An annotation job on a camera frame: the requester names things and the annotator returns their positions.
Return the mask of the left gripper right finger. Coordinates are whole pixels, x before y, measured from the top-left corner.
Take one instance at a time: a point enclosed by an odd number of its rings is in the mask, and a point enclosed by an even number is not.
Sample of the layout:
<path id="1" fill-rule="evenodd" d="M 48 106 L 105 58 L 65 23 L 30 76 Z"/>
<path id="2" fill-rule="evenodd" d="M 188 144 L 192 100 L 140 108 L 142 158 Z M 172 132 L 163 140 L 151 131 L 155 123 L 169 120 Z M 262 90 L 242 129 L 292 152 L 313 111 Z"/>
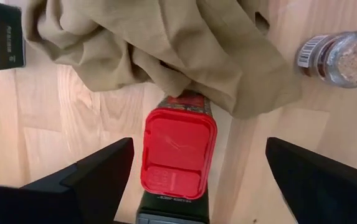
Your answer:
<path id="1" fill-rule="evenodd" d="M 298 224 L 357 224 L 357 169 L 275 137 L 265 155 Z"/>

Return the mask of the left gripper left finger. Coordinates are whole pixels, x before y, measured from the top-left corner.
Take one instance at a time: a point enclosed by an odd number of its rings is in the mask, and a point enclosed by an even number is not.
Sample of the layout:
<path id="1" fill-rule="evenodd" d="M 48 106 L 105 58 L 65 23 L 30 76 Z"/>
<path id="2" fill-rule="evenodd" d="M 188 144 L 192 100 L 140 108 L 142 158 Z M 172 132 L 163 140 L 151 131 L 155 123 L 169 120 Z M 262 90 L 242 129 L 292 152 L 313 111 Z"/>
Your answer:
<path id="1" fill-rule="evenodd" d="M 23 187 L 0 186 L 0 224 L 113 224 L 133 157 L 123 138 Z"/>

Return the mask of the khaki cloth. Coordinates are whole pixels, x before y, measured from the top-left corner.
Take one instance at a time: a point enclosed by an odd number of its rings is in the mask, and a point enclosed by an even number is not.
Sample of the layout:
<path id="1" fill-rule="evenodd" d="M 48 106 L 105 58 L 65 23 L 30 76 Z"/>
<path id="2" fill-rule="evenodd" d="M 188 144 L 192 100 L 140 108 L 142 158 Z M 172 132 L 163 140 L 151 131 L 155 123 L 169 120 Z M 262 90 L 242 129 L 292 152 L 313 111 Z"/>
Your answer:
<path id="1" fill-rule="evenodd" d="M 300 98 L 267 39 L 269 0 L 26 0 L 26 42 L 70 65 L 92 91 L 153 82 L 194 90 L 236 118 Z"/>

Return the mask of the red block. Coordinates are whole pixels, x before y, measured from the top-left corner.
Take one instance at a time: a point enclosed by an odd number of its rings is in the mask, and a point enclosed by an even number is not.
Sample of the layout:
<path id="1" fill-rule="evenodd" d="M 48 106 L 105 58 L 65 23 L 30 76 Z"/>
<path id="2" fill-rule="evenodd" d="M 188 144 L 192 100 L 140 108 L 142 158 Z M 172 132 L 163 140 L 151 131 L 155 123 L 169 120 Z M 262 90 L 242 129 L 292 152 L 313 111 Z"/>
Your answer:
<path id="1" fill-rule="evenodd" d="M 208 175 L 217 136 L 210 101 L 165 97 L 146 117 L 135 224 L 210 224 Z"/>

